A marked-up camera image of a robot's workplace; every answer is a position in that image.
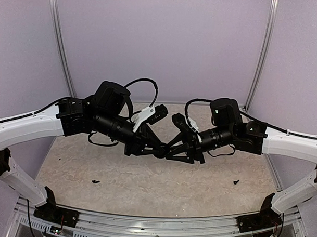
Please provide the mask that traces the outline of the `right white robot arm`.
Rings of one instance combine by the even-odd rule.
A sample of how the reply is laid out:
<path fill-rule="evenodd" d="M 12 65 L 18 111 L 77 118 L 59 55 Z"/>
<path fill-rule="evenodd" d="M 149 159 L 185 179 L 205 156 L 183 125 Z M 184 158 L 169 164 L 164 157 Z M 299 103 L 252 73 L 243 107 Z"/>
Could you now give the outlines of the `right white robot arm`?
<path fill-rule="evenodd" d="M 293 206 L 317 195 L 317 136 L 285 130 L 251 118 L 244 123 L 245 116 L 234 99 L 209 100 L 213 129 L 199 132 L 195 122 L 189 119 L 189 101 L 184 114 L 173 115 L 172 122 L 180 133 L 168 143 L 167 160 L 193 164 L 205 162 L 203 153 L 223 146 L 233 150 L 261 154 L 284 155 L 316 164 L 315 169 L 292 186 L 268 195 L 255 216 L 255 224 L 266 228 Z"/>

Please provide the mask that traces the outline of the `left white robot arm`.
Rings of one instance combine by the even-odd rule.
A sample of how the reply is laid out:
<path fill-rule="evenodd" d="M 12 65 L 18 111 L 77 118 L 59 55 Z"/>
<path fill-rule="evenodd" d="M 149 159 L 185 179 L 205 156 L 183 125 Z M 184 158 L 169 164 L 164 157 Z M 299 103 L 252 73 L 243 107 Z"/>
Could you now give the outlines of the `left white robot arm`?
<path fill-rule="evenodd" d="M 133 114 L 128 89 L 104 81 L 87 98 L 60 98 L 40 110 L 0 118 L 0 180 L 25 196 L 48 220 L 56 221 L 61 209 L 52 190 L 18 167 L 9 147 L 44 137 L 101 133 L 111 139 L 113 146 L 123 143 L 125 155 L 164 157 L 167 146 L 150 126 L 167 114 L 163 105 L 150 105 Z"/>

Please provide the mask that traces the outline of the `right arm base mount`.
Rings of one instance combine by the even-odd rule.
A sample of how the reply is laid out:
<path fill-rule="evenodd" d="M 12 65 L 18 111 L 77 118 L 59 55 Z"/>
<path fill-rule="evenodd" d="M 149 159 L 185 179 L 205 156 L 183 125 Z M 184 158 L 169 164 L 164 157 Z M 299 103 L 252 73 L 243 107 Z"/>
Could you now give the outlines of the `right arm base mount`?
<path fill-rule="evenodd" d="M 273 228 L 283 223 L 282 215 L 269 216 L 259 213 L 238 216 L 236 220 L 240 233 Z"/>

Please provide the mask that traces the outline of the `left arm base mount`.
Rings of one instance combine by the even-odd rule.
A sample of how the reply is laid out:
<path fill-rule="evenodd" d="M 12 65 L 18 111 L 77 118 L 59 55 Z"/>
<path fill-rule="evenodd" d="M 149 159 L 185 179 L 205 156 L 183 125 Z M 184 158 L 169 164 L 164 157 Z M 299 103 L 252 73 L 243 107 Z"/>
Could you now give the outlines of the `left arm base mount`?
<path fill-rule="evenodd" d="M 80 213 L 76 210 L 62 207 L 57 207 L 53 210 L 36 208 L 34 211 L 34 216 L 37 218 L 72 228 L 75 228 L 79 215 Z"/>

